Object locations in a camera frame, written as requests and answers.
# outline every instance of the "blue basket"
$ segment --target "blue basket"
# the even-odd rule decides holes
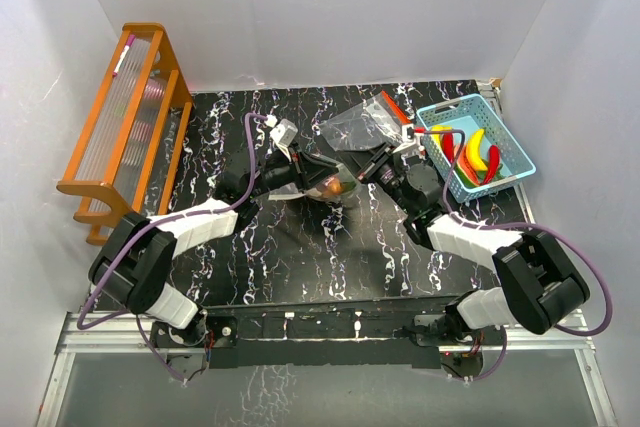
[[[431,129],[434,125],[444,124],[454,129],[464,130],[467,141],[474,132],[484,128],[485,136],[480,145],[480,154],[487,158],[491,144],[500,149],[503,164],[500,174],[504,177],[503,179],[490,182],[487,185],[468,188],[462,183],[457,172],[454,173],[449,190],[460,203],[513,187],[536,171],[536,166],[533,165],[531,159],[481,95],[465,95],[458,99],[424,107],[418,110],[418,120],[427,129]],[[446,178],[451,164],[436,144],[434,136],[425,136],[423,142],[440,175]]]

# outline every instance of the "gray wall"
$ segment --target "gray wall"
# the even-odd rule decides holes
[[[547,0],[503,84],[509,125],[538,165],[527,184],[538,220],[584,247],[613,291],[596,346],[623,426],[640,416],[639,27],[640,0]]]
[[[0,0],[0,412],[35,422],[67,310],[88,290],[77,201],[56,194],[115,46],[97,0]]]
[[[502,77],[544,0],[99,0],[162,22],[192,90]]]

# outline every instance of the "purple cable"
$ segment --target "purple cable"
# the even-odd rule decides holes
[[[180,219],[180,218],[185,217],[185,216],[186,217],[193,217],[193,216],[196,216],[196,215],[205,215],[205,214],[223,214],[225,212],[229,212],[230,210],[235,209],[236,207],[241,205],[245,200],[247,200],[249,198],[249,196],[251,195],[251,191],[253,190],[253,184],[255,183],[255,180],[256,180],[256,153],[255,153],[254,147],[253,147],[253,137],[251,135],[251,122],[250,122],[250,120],[252,118],[255,118],[255,119],[258,119],[258,120],[262,120],[263,122],[267,120],[266,116],[260,115],[260,114],[256,114],[256,113],[253,113],[253,112],[249,112],[248,114],[246,114],[244,116],[244,128],[245,128],[245,133],[247,135],[247,144],[248,144],[248,149],[249,149],[249,165],[250,165],[249,168],[250,168],[250,171],[249,171],[249,185],[247,186],[247,190],[242,195],[242,197],[240,197],[240,199],[238,199],[237,202],[235,202],[232,205],[229,205],[227,207],[224,207],[222,209],[217,209],[217,210],[203,209],[203,210],[194,210],[194,211],[191,211],[191,212],[187,212],[186,214],[174,214],[174,215],[170,215],[170,216],[164,217],[162,219],[154,220],[153,222],[150,222],[149,224],[144,226],[142,229],[140,229],[140,231],[138,233],[136,233],[133,237],[131,237],[131,239],[129,239],[129,241],[124,245],[122,250],[120,250],[120,252],[118,252],[118,255],[116,255],[115,259],[113,259],[113,262],[111,262],[111,265],[109,265],[109,268],[107,268],[107,270],[105,271],[105,273],[102,276],[102,278],[100,279],[100,281],[96,284],[96,288],[93,290],[93,292],[91,293],[91,295],[89,296],[89,298],[85,302],[84,306],[82,307],[82,310],[80,311],[80,315],[78,316],[78,322],[76,324],[79,330],[90,329],[92,327],[95,327],[96,325],[101,324],[102,322],[105,322],[105,321],[107,321],[109,319],[113,319],[113,318],[118,317],[119,315],[125,314],[127,312],[126,310],[121,310],[121,311],[118,311],[118,312],[111,312],[110,314],[107,314],[104,317],[100,317],[99,319],[94,320],[93,322],[90,322],[88,324],[84,323],[84,320],[85,320],[87,314],[89,313],[89,311],[91,310],[91,307],[93,306],[94,302],[96,301],[96,299],[98,298],[98,296],[102,292],[102,289],[104,288],[105,284],[109,280],[109,277],[111,277],[111,275],[116,270],[118,265],[120,265],[120,262],[122,262],[122,259],[124,259],[128,255],[129,251],[136,244],[136,242],[138,240],[140,240],[140,238],[142,236],[144,236],[147,232],[149,232],[154,227],[157,227],[158,225],[166,224],[167,222],[172,222],[172,221],[174,221],[176,219]],[[137,320],[137,323],[138,323],[138,330],[140,330],[140,333],[142,334],[142,338],[145,341],[145,343],[147,344],[147,346],[149,347],[149,349],[151,349],[151,351],[154,353],[154,355],[156,357],[158,357],[162,361],[163,365],[167,368],[169,373],[174,378],[176,378],[178,380],[182,380],[184,382],[184,380],[185,380],[184,377],[182,375],[180,375],[178,372],[176,372],[174,369],[172,369],[171,366],[168,365],[164,361],[164,359],[162,359],[162,356],[158,353],[158,351],[151,345],[151,343],[147,339],[146,334],[144,333],[144,331],[142,329],[142,326],[140,324],[140,320],[139,319]]]
[[[459,129],[452,129],[452,130],[448,130],[447,132],[450,132],[452,134],[460,134],[461,136],[461,142],[460,145],[464,146],[464,141],[465,141],[465,135],[464,135],[464,131],[459,130]],[[437,131],[433,131],[433,130],[429,130],[426,132],[427,135],[441,135],[442,132],[437,132]],[[567,239],[565,236],[559,234],[558,232],[545,227],[543,225],[539,225],[539,224],[533,224],[533,223],[529,223],[529,222],[508,222],[506,224],[494,224],[494,225],[480,225],[477,224],[475,222],[469,222],[468,220],[465,220],[461,217],[458,216],[458,213],[455,212],[452,208],[451,208],[451,204],[449,204],[449,201],[447,200],[447,190],[449,189],[449,184],[451,183],[451,178],[453,177],[453,171],[455,170],[455,166],[458,163],[458,159],[460,158],[460,155],[462,154],[462,148],[458,149],[458,151],[456,152],[455,158],[453,159],[453,163],[451,165],[451,169],[449,169],[449,174],[447,175],[447,178],[445,179],[444,182],[444,188],[442,189],[442,202],[444,203],[445,208],[447,209],[447,211],[449,212],[449,214],[451,214],[451,217],[453,219],[455,219],[457,222],[460,223],[460,225],[462,225],[463,227],[473,227],[476,228],[478,230],[498,230],[498,229],[539,229],[543,232],[546,232],[547,234],[555,237],[557,240],[559,240],[560,242],[562,242],[564,245],[566,245],[570,250],[573,251],[573,253],[575,253],[578,257],[580,257],[580,259],[585,263],[585,265],[589,268],[589,270],[593,273],[594,277],[596,278],[596,280],[598,281],[598,284],[600,284],[600,288],[602,289],[602,294],[604,295],[604,305],[605,305],[605,314],[604,314],[604,319],[602,320],[602,322],[600,323],[600,325],[598,325],[595,329],[591,329],[591,330],[573,330],[573,329],[569,329],[567,327],[563,327],[561,325],[556,325],[556,328],[562,332],[565,332],[567,334],[571,334],[571,335],[577,335],[579,337],[590,337],[592,335],[598,335],[602,332],[604,332],[607,327],[609,327],[609,324],[611,323],[611,319],[613,317],[613,299],[611,297],[611,292],[609,291],[609,286],[607,285],[606,281],[604,280],[604,276],[602,275],[602,272],[600,272],[600,270],[598,270],[598,268],[593,264],[593,262],[591,262],[591,260],[586,256],[586,254],[578,247],[576,246],[573,242],[571,242],[569,239]]]

